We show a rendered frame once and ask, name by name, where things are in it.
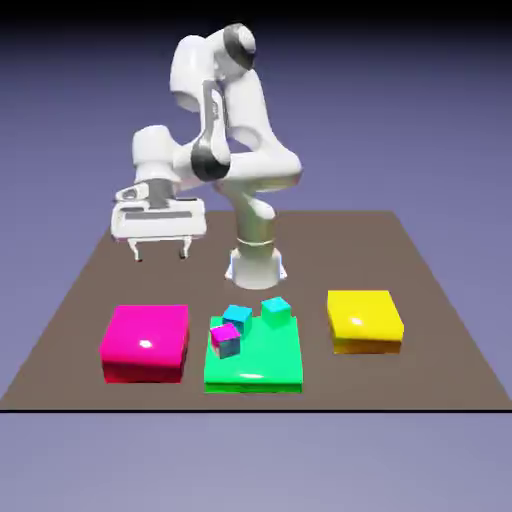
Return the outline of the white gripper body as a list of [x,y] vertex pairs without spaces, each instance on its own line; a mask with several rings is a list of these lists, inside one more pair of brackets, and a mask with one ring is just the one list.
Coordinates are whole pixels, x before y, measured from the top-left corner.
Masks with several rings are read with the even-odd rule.
[[116,239],[199,237],[206,234],[205,204],[199,198],[178,198],[163,208],[151,208],[147,200],[118,202],[111,217]]

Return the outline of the small cyan cube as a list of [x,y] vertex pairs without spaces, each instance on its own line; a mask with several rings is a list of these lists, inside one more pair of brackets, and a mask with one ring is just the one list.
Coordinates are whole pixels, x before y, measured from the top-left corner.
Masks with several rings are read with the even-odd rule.
[[252,326],[252,309],[246,306],[231,304],[222,315],[223,324],[232,324],[240,336],[245,336]]
[[284,326],[291,318],[291,305],[282,297],[273,297],[261,302],[261,319],[271,328]]

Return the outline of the small magenta cube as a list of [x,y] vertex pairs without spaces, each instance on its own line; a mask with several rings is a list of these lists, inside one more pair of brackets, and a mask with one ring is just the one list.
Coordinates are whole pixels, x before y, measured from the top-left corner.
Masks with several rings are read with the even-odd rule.
[[225,323],[210,329],[211,345],[220,359],[240,353],[241,334],[232,323]]

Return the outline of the large magenta box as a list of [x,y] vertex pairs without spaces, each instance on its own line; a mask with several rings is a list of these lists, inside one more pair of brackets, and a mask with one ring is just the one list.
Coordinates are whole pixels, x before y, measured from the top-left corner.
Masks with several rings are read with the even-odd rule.
[[99,346],[107,383],[179,383],[189,343],[186,305],[119,305]]

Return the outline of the large green box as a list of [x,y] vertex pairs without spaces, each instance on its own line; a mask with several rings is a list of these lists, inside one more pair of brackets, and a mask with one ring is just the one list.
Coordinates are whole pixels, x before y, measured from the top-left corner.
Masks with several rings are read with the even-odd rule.
[[238,354],[220,358],[207,344],[203,382],[206,393],[300,393],[303,365],[297,319],[270,327],[259,317],[241,340]]

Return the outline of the large yellow box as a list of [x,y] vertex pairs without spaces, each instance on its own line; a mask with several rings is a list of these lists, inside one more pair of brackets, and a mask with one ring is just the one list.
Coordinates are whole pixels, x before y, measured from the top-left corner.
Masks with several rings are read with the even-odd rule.
[[329,290],[327,314],[335,354],[400,352],[404,324],[388,290]]

